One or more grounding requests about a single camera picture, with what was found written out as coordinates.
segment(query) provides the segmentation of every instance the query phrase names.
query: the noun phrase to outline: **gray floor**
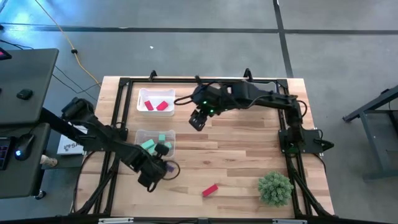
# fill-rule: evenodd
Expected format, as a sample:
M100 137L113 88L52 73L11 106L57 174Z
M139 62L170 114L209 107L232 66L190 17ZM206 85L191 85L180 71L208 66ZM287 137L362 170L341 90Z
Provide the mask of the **gray floor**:
M271 0L40 2L65 26L277 28ZM397 29L397 1L280 0L279 3L286 29ZM28 0L9 0L0 13L2 22L52 25L38 5ZM105 75L148 75L153 69L161 76L240 77L246 67L256 77L286 77L278 34L69 32L68 35L79 50L82 63L99 80ZM0 32L0 38L34 48L58 48L57 65L82 87L94 84L79 69L59 32L5 31ZM346 124L341 117L398 84L398 35L287 35L286 39L294 77L305 79L315 124L336 145L325 153L336 214L397 223L398 178L363 182L361 176L376 170L376 162L359 120ZM4 44L0 47L12 49ZM61 73L54 74L71 84ZM95 96L98 92L99 88L90 90ZM53 79L45 106L60 114L74 96ZM398 108L398 103L393 102L391 108ZM76 175L77 170L46 172L43 189L49 195L41 201L0 200L0 220L67 214Z

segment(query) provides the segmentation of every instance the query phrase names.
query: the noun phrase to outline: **green block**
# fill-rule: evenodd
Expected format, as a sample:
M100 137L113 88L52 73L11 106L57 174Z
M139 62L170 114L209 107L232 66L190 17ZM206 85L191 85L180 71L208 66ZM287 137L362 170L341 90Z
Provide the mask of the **green block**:
M141 147L143 147L145 150L148 150L150 147L154 146L155 142L153 139L150 139L144 143L141 144Z
M160 143L166 142L166 135L165 134L160 134L159 135L159 142Z
M168 147L168 149L171 149L171 148L172 148L172 144L171 144L171 143L169 143L169 142L165 143L164 145L165 145L165 146L167 146L167 147Z
M156 147L156 144L154 145L154 146L152 146L152 147L150 147L147 151L149 152L149 154L153 154L153 153L155 153L155 147Z

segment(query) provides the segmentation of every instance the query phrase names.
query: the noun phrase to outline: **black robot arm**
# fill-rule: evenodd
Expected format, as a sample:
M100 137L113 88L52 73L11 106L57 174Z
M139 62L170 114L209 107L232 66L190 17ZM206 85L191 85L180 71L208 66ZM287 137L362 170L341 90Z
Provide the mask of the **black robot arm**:
M158 144L155 148L157 154L152 156L140 145L124 142L123 134L118 128L98 121L89 101L74 98L62 110L62 119L87 128L87 134L76 133L72 139L84 146L85 151L115 152L116 157L134 172L141 171L138 182L147 187L148 192L152 192L166 175L166 162L161 159L169 152L166 146Z
M220 88L215 88L211 83L203 85L199 81L199 85L190 95L197 109L192 113L189 123L196 130L203 129L207 116L212 117L224 111L248 109L259 105L284 110L286 123L289 125L290 142L303 142L301 127L303 118L297 96L259 90L252 83L245 81L219 84Z

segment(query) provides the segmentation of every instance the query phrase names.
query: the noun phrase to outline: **green succulent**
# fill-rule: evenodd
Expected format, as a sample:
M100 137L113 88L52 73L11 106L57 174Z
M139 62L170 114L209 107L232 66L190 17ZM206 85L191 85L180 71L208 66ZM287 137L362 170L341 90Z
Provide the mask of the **green succulent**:
M287 205L292 198L292 189L289 178L276 171L259 179L260 200L271 206Z

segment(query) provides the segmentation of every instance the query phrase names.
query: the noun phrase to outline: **wooden tabletop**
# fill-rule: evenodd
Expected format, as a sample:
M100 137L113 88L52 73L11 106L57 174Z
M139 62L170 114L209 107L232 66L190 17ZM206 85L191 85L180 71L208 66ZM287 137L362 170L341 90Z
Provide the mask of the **wooden tabletop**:
M120 77L104 77L96 115L110 124ZM308 105L303 126L313 128L313 120L301 78L287 79L290 94ZM287 206L270 207L259 201L258 178L272 170L287 175L284 156L280 153L277 132L277 110L253 106L248 110L232 110L209 118L203 131L198 132L188 120L194 104L176 106L171 117L148 117L137 108L140 88L164 90L174 88L176 98L189 95L194 83L135 83L132 89L127 119L129 136L134 143L138 129L176 132L174 160L181 166L181 174L174 180L159 182L148 193L137 182L138 175L124 164L120 165L113 201L112 216L129 217L213 217L213 218L293 218L292 202ZM123 111L122 97L119 117ZM90 197L100 179L104 154L97 152L86 163L78 185L76 204L80 208ZM328 184L322 163L311 154L303 155L308 188L326 211L333 213ZM201 193L217 184L218 190L209 197ZM106 203L105 190L102 207ZM303 197L298 190L300 208L304 212Z

